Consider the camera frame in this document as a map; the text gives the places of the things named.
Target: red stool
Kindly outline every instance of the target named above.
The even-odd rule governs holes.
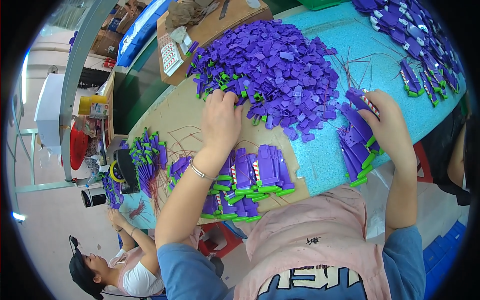
[[[423,146],[421,141],[418,141],[415,145],[413,145],[413,150],[415,150],[415,154],[419,158],[420,163],[417,165],[417,172],[420,169],[423,169],[423,177],[417,175],[418,182],[425,182],[425,183],[433,183],[433,177],[430,173],[430,166],[428,164],[427,155],[425,154],[425,150],[423,150]]]
[[[200,252],[208,256],[210,254],[215,253],[215,256],[218,258],[223,258],[225,255],[227,255],[230,251],[235,249],[238,245],[243,243],[242,239],[238,238],[231,232],[230,229],[228,229],[225,225],[223,225],[222,222],[216,222],[216,223],[210,223],[210,224],[205,224],[202,225],[202,229],[204,230],[205,233],[208,231],[214,229],[214,228],[219,228],[220,231],[222,232],[225,240],[227,241],[227,244],[225,247],[223,247],[220,250],[215,250],[215,247],[218,246],[211,240],[206,240],[203,241],[202,239],[199,240],[198,242],[198,249]]]

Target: fluorescent light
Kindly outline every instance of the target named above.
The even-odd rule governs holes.
[[[13,217],[19,221],[25,221],[25,216],[19,215],[18,213],[12,213]]]
[[[27,63],[28,63],[28,53],[25,55],[24,65],[22,66],[22,103],[27,102]]]

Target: green basket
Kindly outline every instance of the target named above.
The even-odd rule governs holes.
[[[342,2],[350,2],[350,0],[298,0],[303,6],[309,10],[321,10],[327,7],[339,5]]]

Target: silver bracelet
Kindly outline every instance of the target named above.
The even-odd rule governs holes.
[[[205,173],[200,172],[197,168],[195,168],[195,166],[193,165],[192,161],[193,161],[193,158],[190,158],[190,160],[188,161],[188,163],[190,164],[190,167],[192,167],[192,170],[195,172],[195,174],[197,174],[197,175],[200,176],[201,178],[207,178],[207,179],[210,179],[210,180],[217,180],[217,179],[218,179],[218,176],[212,178],[212,177],[208,177],[207,175],[205,175]]]
[[[130,236],[131,236],[132,238],[133,238],[133,231],[134,231],[135,229],[138,229],[138,228],[137,228],[137,227],[134,227],[134,228],[132,229],[132,232],[130,232]]]

